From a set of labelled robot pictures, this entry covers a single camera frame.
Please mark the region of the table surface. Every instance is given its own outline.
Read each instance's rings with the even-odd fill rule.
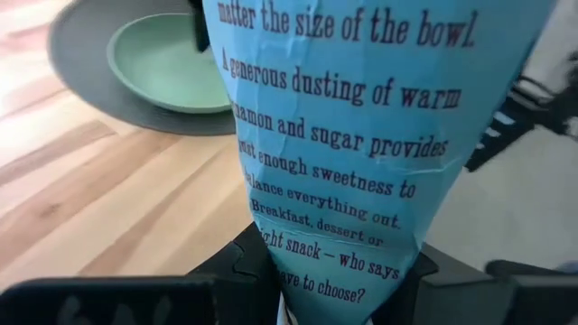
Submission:
[[[70,0],[0,1],[0,291],[57,275],[185,274],[250,223],[234,136],[100,113],[59,81]]]
[[[55,275],[184,274],[250,223],[234,136],[106,116],[45,50],[70,0],[0,1],[0,291]],[[537,129],[456,181],[427,241],[482,268],[578,260],[578,144]]]

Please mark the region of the green bowl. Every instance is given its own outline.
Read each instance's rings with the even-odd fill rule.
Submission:
[[[156,14],[120,28],[107,47],[110,69],[159,107],[208,114],[230,109],[211,50],[195,48],[190,14]]]

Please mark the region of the white floor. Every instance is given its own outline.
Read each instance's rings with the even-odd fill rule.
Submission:
[[[578,143],[537,129],[475,173],[464,171],[427,242],[482,269],[578,260]]]

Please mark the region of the wrinkled paper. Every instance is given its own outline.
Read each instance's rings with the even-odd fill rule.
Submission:
[[[402,282],[553,3],[204,1],[299,324],[364,324]]]

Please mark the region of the black object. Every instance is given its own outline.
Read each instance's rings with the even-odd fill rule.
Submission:
[[[0,296],[0,324],[275,324],[275,277],[258,230],[249,227],[187,276],[18,284]]]
[[[126,89],[108,67],[108,40],[118,28],[151,14],[190,12],[186,0],[77,0],[52,25],[51,61],[72,91],[128,123],[179,135],[234,134],[231,111],[194,115],[156,107]]]
[[[464,167],[469,172],[477,171],[483,164],[535,127],[536,123],[528,114],[527,109],[508,96],[488,126],[492,134],[484,133],[482,135],[478,146]]]
[[[571,118],[578,117],[577,80],[578,68],[574,68],[568,73],[568,87],[556,94],[543,84],[520,76],[489,125],[492,134],[486,132],[482,136],[478,147],[466,163],[468,171],[478,170],[522,135],[532,131],[536,125],[541,125],[556,135],[569,135],[578,140],[578,135],[572,135],[569,126]],[[532,84],[546,97],[525,90],[520,86],[522,83]],[[504,124],[498,119],[499,115],[506,116],[512,123]]]
[[[194,33],[197,42],[197,50],[203,52],[209,48],[209,30],[205,20],[205,11],[202,8],[202,0],[189,0],[194,14]]]
[[[578,314],[578,276],[507,261],[492,262],[486,271],[424,245],[373,322],[568,325]],[[16,285],[0,296],[0,324],[273,325],[279,293],[275,267],[251,225],[188,276],[48,279]]]

